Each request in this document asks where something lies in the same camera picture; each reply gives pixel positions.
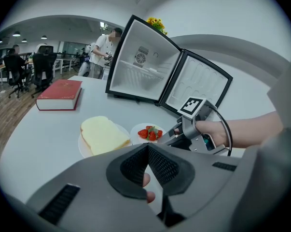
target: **bread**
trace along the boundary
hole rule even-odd
[[[104,116],[84,121],[81,135],[94,156],[122,148],[130,142],[130,138]]]

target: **white wall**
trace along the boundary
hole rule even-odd
[[[20,54],[28,53],[32,51],[36,51],[36,47],[39,44],[46,43],[48,45],[52,45],[54,52],[57,52],[60,41],[51,41],[51,40],[40,40],[35,42],[27,42],[27,43],[17,43],[20,46]],[[0,45],[0,49],[12,48],[14,44],[5,44]]]
[[[267,96],[270,89],[268,85],[235,67],[210,61],[233,77],[229,90],[219,106],[219,112],[225,119],[253,118],[275,110]]]
[[[167,0],[144,16],[161,18],[169,37],[216,34],[266,47],[291,61],[291,24],[274,0]]]
[[[38,44],[46,43],[48,45],[53,46],[53,51],[57,52],[58,46],[59,46],[59,41],[49,41],[49,40],[44,40],[44,41],[38,41],[38,42],[30,42],[28,44],[20,44],[20,53],[26,53],[26,52],[36,52],[36,47]]]
[[[77,15],[112,22],[124,27],[131,15],[143,17],[145,10],[134,0],[18,0],[0,26],[47,15]]]

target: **human hand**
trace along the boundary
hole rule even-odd
[[[210,134],[216,146],[225,145],[229,147],[226,132],[220,122],[200,120],[196,122],[195,127],[202,134]],[[175,129],[174,132],[176,134],[180,133],[179,129]]]
[[[151,180],[151,177],[148,173],[144,173],[143,176],[143,187],[145,187]],[[155,193],[153,193],[152,191],[147,191],[146,192],[146,196],[147,196],[147,203],[153,202],[155,199]]]

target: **wooden floor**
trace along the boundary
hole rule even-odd
[[[74,75],[77,73],[73,69],[70,72],[63,72],[62,75],[57,71],[53,81],[68,79]],[[12,87],[7,83],[3,83],[3,85],[0,83],[0,156],[18,123],[35,104],[35,99],[31,97],[31,93],[35,92],[35,87],[35,85],[31,85],[29,92],[20,92],[19,99],[16,94],[11,95],[9,99],[8,95],[12,92]]]

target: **plate of strawberries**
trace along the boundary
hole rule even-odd
[[[161,127],[151,124],[142,123],[136,125],[130,132],[130,140],[133,145],[142,143],[156,143],[158,138],[165,134],[165,130]]]

